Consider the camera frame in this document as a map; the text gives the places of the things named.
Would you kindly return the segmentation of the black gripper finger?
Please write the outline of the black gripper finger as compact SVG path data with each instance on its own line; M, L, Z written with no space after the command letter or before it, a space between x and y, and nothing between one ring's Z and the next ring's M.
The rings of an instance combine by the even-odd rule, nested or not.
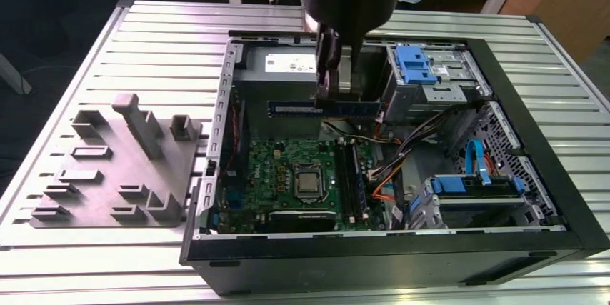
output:
M336 101L358 101L362 98L363 81L355 71L362 43L362 37L351 40L350 36L340 35L330 26L318 26L316 108L327 108Z

